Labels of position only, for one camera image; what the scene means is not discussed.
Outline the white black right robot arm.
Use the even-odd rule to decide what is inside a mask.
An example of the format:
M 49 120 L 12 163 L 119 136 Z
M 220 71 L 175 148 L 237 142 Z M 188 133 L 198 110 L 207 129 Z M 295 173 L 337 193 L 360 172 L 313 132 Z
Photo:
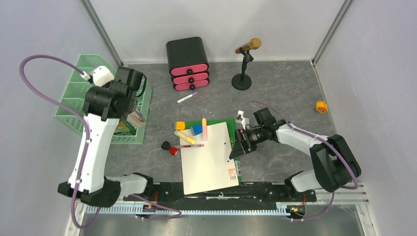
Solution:
M 346 189 L 350 181 L 357 188 L 361 168 L 342 136 L 318 135 L 285 119 L 276 120 L 268 108 L 254 112 L 257 125 L 253 127 L 243 115 L 244 112 L 239 110 L 236 122 L 243 127 L 234 131 L 235 144 L 230 159 L 254 152 L 258 144 L 265 141 L 291 146 L 311 158 L 312 170 L 285 179 L 284 195 L 287 199 L 296 201 L 308 190 L 323 189 L 332 193 L 339 188 Z

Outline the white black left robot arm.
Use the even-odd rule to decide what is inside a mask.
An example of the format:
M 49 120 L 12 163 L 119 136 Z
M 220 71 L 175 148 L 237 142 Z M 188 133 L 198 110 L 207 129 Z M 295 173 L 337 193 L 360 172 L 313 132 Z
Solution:
M 136 94 L 144 74 L 120 66 L 103 84 L 94 84 L 85 95 L 83 141 L 74 171 L 58 192 L 94 207 L 111 207 L 117 200 L 137 194 L 142 200 L 154 196 L 153 179 L 141 173 L 120 177 L 104 175 L 109 147 L 121 120 L 136 106 Z

